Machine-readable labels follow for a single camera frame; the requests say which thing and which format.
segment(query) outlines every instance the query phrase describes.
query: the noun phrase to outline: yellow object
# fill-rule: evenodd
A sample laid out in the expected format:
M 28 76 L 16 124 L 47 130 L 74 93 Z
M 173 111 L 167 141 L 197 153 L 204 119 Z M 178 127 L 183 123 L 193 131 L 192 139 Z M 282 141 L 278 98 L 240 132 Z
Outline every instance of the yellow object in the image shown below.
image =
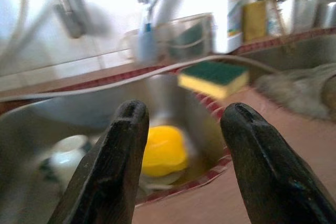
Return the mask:
M 187 166 L 188 156 L 181 131 L 172 126 L 149 128 L 142 173 L 160 177 L 186 169 Z
M 266 2 L 257 1 L 243 8 L 244 41 L 266 36 Z
M 199 91 L 212 96 L 218 100 L 225 99 L 229 95 L 237 92 L 248 83 L 248 72 L 243 73 L 227 85 L 215 84 L 210 81 L 188 76 L 186 74 L 179 75 L 179 86 L 194 91 Z

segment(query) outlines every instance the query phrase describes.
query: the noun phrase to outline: pink countertop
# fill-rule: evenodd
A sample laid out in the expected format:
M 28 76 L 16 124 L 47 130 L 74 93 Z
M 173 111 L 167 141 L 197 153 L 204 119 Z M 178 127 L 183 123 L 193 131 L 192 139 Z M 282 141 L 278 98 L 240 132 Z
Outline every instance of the pink countertop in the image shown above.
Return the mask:
M 336 199 L 336 125 L 293 114 L 251 88 L 221 102 L 244 102 L 274 125 L 289 145 L 311 166 Z M 166 199 L 137 206 L 133 224 L 250 223 L 232 162 L 211 183 Z

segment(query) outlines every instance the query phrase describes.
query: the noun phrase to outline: yellow sponge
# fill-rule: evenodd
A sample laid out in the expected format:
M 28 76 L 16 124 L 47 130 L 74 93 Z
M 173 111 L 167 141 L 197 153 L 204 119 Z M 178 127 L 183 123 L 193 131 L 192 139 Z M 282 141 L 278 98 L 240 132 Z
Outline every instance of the yellow sponge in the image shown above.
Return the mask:
M 248 83 L 248 70 L 220 62 L 201 62 L 179 74 L 179 86 L 224 99 Z

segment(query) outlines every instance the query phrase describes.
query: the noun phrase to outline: hose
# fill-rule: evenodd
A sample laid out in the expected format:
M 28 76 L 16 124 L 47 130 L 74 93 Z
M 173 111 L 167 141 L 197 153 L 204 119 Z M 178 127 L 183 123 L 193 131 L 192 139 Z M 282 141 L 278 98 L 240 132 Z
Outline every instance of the hose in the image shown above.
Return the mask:
M 15 27 L 13 29 L 13 32 L 8 39 L 8 43 L 0 54 L 0 63 L 3 61 L 4 58 L 6 58 L 8 55 L 11 54 L 13 47 L 15 46 L 15 43 L 21 37 L 27 19 L 27 14 L 28 14 L 28 0 L 20 0 L 20 11 L 18 14 L 18 18 Z
M 240 63 L 246 63 L 251 66 L 260 68 L 264 71 L 270 72 L 270 73 L 279 73 L 280 71 L 272 68 L 266 64 L 263 64 L 259 61 L 248 59 L 242 56 L 237 56 L 237 55 L 211 55 L 207 56 L 201 59 L 196 59 L 196 60 L 191 60 L 191 61 L 186 61 L 186 62 L 181 62 L 181 63 L 176 63 L 167 67 L 163 67 L 148 73 L 141 74 L 136 77 L 132 77 L 126 80 L 118 81 L 115 83 L 111 84 L 106 84 L 98 87 L 93 87 L 93 88 L 88 88 L 88 89 L 81 89 L 81 90 L 75 90 L 75 91 L 62 91 L 62 92 L 46 92 L 46 93 L 38 93 L 38 94 L 23 94 L 23 95 L 14 95 L 10 97 L 4 97 L 0 98 L 0 102 L 8 102 L 8 101 L 17 101 L 17 100 L 29 100 L 29 99 L 48 99 L 48 98 L 54 98 L 54 97 L 63 97 L 63 96 L 68 96 L 68 95 L 77 95 L 77 94 L 85 94 L 89 92 L 97 92 L 100 90 L 105 90 L 105 89 L 111 89 L 115 87 L 119 87 L 121 85 L 125 85 L 131 82 L 135 81 L 140 81 L 145 78 L 154 76 L 156 74 L 161 74 L 165 73 L 177 68 L 182 68 L 182 67 L 187 67 L 189 65 L 193 65 L 199 62 L 203 61 L 209 61 L 209 60 L 232 60 Z

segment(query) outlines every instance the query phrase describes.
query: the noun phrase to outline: green and yellow sponge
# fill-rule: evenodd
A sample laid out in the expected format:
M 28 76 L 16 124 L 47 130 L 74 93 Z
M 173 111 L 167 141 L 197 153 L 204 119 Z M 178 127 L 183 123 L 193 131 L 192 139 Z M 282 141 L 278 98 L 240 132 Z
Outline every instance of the green and yellow sponge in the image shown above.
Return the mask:
M 185 68 L 179 86 L 224 99 L 248 83 L 248 69 L 227 63 L 205 61 Z

